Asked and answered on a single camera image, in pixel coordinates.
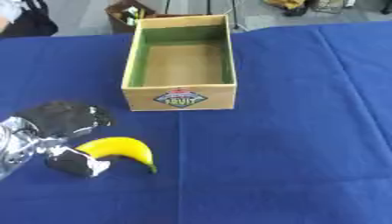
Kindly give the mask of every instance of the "tripod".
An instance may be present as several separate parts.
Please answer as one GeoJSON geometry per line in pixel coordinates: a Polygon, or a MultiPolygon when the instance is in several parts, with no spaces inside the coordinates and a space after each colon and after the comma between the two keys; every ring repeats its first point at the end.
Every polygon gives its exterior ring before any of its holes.
{"type": "MultiPolygon", "coordinates": [[[[171,1],[172,1],[172,0],[167,0],[167,1],[166,1],[166,7],[165,7],[165,10],[164,10],[164,13],[165,13],[165,14],[167,14],[168,11],[169,11],[171,1]]],[[[247,32],[248,29],[247,29],[245,26],[239,24],[239,22],[238,22],[237,6],[238,6],[240,3],[236,3],[235,1],[236,1],[236,0],[231,0],[231,4],[232,4],[231,6],[232,6],[232,8],[231,8],[230,10],[228,10],[225,14],[228,14],[228,13],[230,13],[230,12],[232,11],[232,12],[233,12],[233,20],[234,20],[234,29],[235,29],[235,30],[240,30],[240,29],[241,29],[241,30],[244,30],[245,32],[247,32]]],[[[206,14],[207,14],[207,15],[212,15],[212,14],[213,14],[213,11],[212,11],[212,9],[211,9],[211,0],[206,0],[206,14]]]]}

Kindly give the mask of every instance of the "box label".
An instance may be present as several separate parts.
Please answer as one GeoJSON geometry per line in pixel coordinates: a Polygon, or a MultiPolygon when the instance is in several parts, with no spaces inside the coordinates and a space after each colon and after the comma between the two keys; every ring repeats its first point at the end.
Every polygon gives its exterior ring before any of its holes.
{"type": "Polygon", "coordinates": [[[203,102],[206,99],[208,98],[204,95],[196,94],[183,88],[177,88],[160,95],[154,101],[184,109],[198,102],[203,102]]]}

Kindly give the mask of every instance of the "person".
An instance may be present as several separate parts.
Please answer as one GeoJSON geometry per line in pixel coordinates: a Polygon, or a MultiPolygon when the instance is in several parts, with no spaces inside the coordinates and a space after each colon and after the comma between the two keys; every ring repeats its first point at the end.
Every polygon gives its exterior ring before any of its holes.
{"type": "Polygon", "coordinates": [[[52,36],[59,27],[49,18],[49,8],[44,0],[22,0],[25,7],[20,4],[20,16],[15,21],[10,21],[0,37],[35,37],[52,36]]]}

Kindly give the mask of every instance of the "cardboard box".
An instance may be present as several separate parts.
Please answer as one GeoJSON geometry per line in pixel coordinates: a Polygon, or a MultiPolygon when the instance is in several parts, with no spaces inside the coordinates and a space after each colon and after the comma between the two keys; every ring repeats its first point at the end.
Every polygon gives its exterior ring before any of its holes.
{"type": "Polygon", "coordinates": [[[137,7],[138,9],[144,9],[146,16],[155,14],[154,10],[150,9],[142,3],[139,3],[136,0],[122,0],[118,3],[114,3],[105,10],[108,14],[108,20],[112,26],[113,33],[135,31],[136,27],[134,25],[128,25],[120,19],[122,12],[131,6],[137,7]]]}
{"type": "Polygon", "coordinates": [[[227,16],[139,22],[122,80],[132,111],[232,109],[236,88],[227,16]]]}

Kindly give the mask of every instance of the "bag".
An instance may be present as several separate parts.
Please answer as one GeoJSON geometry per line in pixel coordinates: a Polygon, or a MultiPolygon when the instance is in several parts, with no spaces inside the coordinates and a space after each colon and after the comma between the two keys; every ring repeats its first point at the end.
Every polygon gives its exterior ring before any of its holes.
{"type": "Polygon", "coordinates": [[[29,6],[29,10],[22,9],[22,15],[15,20],[14,24],[9,24],[0,37],[34,37],[52,36],[59,31],[59,27],[49,18],[49,9],[44,0],[36,0],[40,8],[33,0],[24,0],[29,6]]]}
{"type": "Polygon", "coordinates": [[[264,0],[264,2],[267,4],[275,5],[277,7],[292,10],[304,5],[305,0],[264,0]]]}

